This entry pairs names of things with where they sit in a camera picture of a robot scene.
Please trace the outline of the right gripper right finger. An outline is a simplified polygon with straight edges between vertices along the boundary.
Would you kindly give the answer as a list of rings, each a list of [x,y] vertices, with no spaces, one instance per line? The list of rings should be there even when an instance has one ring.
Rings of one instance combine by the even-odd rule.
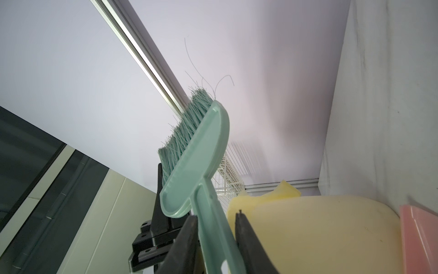
[[[241,210],[236,213],[235,236],[247,274],[279,274]]]

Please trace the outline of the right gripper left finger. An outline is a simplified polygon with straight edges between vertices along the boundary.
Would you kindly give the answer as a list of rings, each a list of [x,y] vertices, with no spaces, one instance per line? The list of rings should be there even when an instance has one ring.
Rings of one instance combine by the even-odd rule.
[[[157,274],[196,274],[198,251],[198,218],[189,216],[167,253]]]

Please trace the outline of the green hand brush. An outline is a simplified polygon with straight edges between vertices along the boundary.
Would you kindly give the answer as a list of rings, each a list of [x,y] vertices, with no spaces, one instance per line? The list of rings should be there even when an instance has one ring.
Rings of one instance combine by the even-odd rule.
[[[158,150],[163,168],[160,204],[167,217],[193,212],[209,274],[221,273],[223,262],[233,274],[246,272],[227,217],[212,183],[228,145],[229,115],[203,86],[192,89],[190,102],[172,135]]]

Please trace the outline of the pink plastic dustpan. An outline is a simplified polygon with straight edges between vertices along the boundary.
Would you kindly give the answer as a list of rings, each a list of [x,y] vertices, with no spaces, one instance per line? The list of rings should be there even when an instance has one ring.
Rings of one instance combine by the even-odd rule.
[[[399,209],[405,274],[438,272],[438,216],[412,205]]]

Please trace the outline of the yellow-lined trash bin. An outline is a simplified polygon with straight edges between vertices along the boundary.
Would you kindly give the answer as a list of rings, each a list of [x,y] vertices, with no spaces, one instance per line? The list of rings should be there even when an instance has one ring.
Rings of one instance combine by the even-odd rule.
[[[302,196],[281,182],[261,196],[234,197],[227,219],[249,220],[281,274],[401,274],[400,218],[387,205],[351,195]]]

